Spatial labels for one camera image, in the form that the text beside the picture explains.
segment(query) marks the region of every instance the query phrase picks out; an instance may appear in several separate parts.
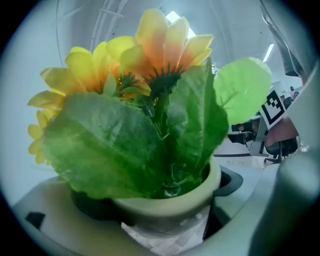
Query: yellow flower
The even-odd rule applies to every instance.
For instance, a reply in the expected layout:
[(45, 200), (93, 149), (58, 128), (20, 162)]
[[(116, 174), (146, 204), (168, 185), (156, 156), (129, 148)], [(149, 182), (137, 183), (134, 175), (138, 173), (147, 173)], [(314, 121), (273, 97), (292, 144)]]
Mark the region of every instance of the yellow flower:
[(213, 35), (198, 35), (186, 44), (189, 23), (182, 17), (168, 26), (166, 17), (157, 9), (144, 12), (136, 33), (136, 44), (120, 56), (120, 71), (144, 77), (151, 87), (163, 77), (175, 76), (162, 84), (174, 83), (190, 66), (200, 65), (212, 52), (209, 47)]
[(28, 127), (29, 135), (34, 139), (34, 142), (29, 146), (29, 153), (35, 155), (35, 163), (37, 165), (43, 164), (46, 161), (46, 158), (42, 152), (42, 136), (44, 134), (44, 128), (48, 125), (52, 118), (55, 117), (57, 111), (52, 109), (44, 109), (42, 111), (38, 110), (36, 112), (36, 118), (39, 125), (31, 124)]
[[(100, 43), (93, 54), (84, 48), (73, 47), (65, 59), (67, 68), (51, 67), (41, 72), (51, 91), (38, 93), (28, 105), (61, 110), (66, 95), (76, 92), (101, 94), (110, 72), (116, 79), (120, 78), (120, 55), (132, 45), (132, 37), (122, 36)], [(143, 81), (137, 81), (134, 86), (141, 88), (141, 93), (150, 94), (149, 86)]]

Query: flower pot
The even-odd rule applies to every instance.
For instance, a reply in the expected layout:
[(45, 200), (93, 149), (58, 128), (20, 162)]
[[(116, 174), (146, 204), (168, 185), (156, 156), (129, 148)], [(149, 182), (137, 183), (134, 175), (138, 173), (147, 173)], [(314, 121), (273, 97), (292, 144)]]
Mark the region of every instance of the flower pot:
[(72, 199), (92, 218), (124, 222), (143, 236), (176, 236), (207, 217), (213, 191), (219, 188), (221, 181), (221, 169), (213, 156), (209, 166), (209, 174), (200, 186), (173, 198), (94, 200), (84, 193), (73, 192)]

